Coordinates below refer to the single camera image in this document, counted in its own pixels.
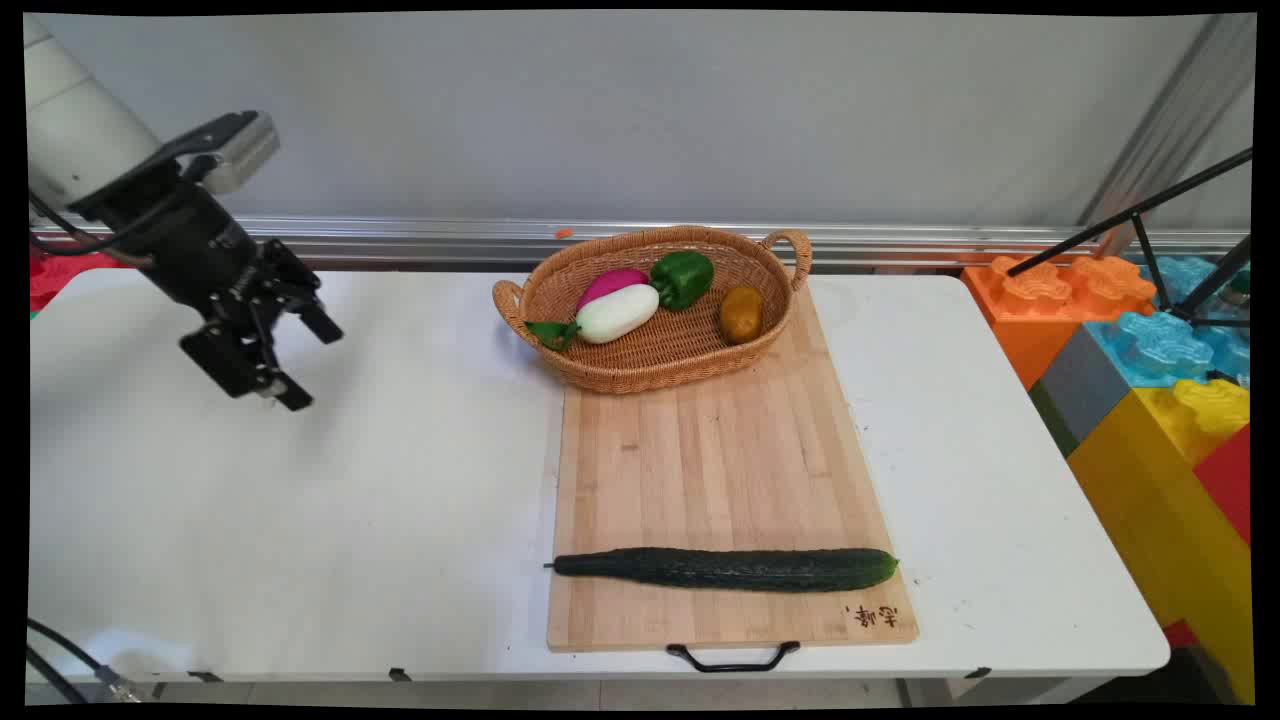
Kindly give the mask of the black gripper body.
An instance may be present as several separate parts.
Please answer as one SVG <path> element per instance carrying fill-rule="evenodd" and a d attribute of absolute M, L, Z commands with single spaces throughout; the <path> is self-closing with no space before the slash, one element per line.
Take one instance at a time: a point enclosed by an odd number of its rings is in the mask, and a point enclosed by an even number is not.
<path fill-rule="evenodd" d="M 210 309 L 259 258 L 238 222 L 173 156 L 150 158 L 69 209 L 105 224 L 113 249 L 148 258 L 142 274 L 192 309 Z"/>

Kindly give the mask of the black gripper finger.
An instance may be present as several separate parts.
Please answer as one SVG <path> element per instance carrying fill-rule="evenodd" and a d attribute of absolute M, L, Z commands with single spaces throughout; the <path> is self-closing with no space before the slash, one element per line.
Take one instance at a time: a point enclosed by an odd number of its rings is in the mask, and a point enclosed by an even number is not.
<path fill-rule="evenodd" d="M 296 314 L 325 345 L 344 337 L 320 300 L 319 275 L 280 240 L 269 240 L 261 246 L 256 268 L 255 300 L 259 305 Z"/>
<path fill-rule="evenodd" d="M 211 293 L 204 324 L 183 336 L 179 347 L 229 397 L 257 395 L 296 413 L 314 398 L 276 357 L 274 331 L 282 314 L 278 300 Z"/>

